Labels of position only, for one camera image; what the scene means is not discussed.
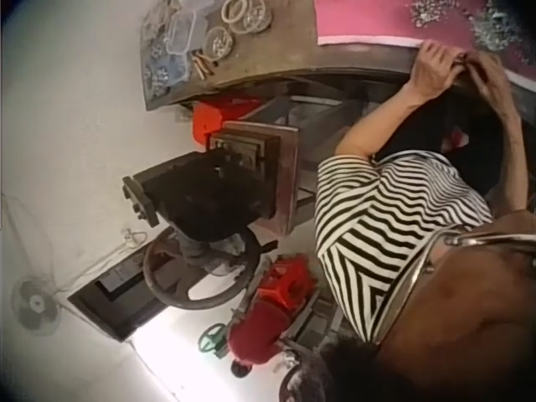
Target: woman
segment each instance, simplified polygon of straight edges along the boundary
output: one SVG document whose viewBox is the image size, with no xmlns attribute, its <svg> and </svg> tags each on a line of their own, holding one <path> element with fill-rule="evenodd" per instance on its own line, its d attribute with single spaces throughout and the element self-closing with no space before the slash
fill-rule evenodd
<svg viewBox="0 0 536 402">
<path fill-rule="evenodd" d="M 397 129 L 398 136 L 408 122 L 418 127 L 417 110 L 441 103 L 465 69 L 504 129 L 489 205 L 489 180 L 466 183 L 440 154 L 441 141 L 385 155 Z M 522 123 L 499 58 L 425 41 L 410 80 L 348 132 L 321 164 L 318 183 L 317 254 L 358 337 L 306 363 L 296 399 L 513 400 L 525 392 L 536 333 L 535 243 L 454 246 L 476 241 L 463 233 L 536 233 L 536 218 L 524 211 Z"/>
</svg>

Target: red stool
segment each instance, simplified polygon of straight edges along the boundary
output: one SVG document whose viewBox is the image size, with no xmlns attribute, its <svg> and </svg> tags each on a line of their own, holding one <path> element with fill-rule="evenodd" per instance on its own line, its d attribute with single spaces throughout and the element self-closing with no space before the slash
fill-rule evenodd
<svg viewBox="0 0 536 402">
<path fill-rule="evenodd" d="M 258 294 L 284 307 L 289 313 L 299 309 L 315 288 L 304 255 L 277 260 L 261 281 Z"/>
<path fill-rule="evenodd" d="M 205 146 L 207 136 L 221 130 L 227 120 L 238 120 L 262 104 L 260 99 L 227 95 L 198 102 L 193 107 L 193 139 Z"/>
</svg>

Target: fan guard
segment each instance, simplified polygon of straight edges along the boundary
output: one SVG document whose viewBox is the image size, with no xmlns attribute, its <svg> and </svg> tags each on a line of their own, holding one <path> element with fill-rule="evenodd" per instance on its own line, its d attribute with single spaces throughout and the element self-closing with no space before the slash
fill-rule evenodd
<svg viewBox="0 0 536 402">
<path fill-rule="evenodd" d="M 19 324 L 35 335 L 51 335 L 59 325 L 60 306 L 39 276 L 26 276 L 15 284 L 11 308 Z"/>
</svg>

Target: pink mat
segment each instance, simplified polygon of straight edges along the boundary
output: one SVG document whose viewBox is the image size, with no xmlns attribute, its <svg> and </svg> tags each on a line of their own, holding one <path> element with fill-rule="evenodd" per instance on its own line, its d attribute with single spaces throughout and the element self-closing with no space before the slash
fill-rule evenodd
<svg viewBox="0 0 536 402">
<path fill-rule="evenodd" d="M 472 49 L 471 23 L 462 9 L 474 13 L 486 0 L 458 0 L 459 8 L 449 10 L 440 22 L 417 28 L 411 22 L 411 0 L 315 0 L 318 44 L 373 43 L 419 46 L 423 39 Z M 536 66 L 515 56 L 510 46 L 502 60 L 512 82 L 536 92 Z"/>
</svg>

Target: striped shirt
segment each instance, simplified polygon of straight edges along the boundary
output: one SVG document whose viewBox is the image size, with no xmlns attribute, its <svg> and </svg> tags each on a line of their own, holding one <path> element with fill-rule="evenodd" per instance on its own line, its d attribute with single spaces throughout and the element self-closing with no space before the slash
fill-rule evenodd
<svg viewBox="0 0 536 402">
<path fill-rule="evenodd" d="M 492 221 L 484 198 L 442 155 L 404 151 L 379 163 L 331 157 L 318 170 L 317 255 L 357 334 L 375 342 L 397 287 L 427 240 Z"/>
</svg>

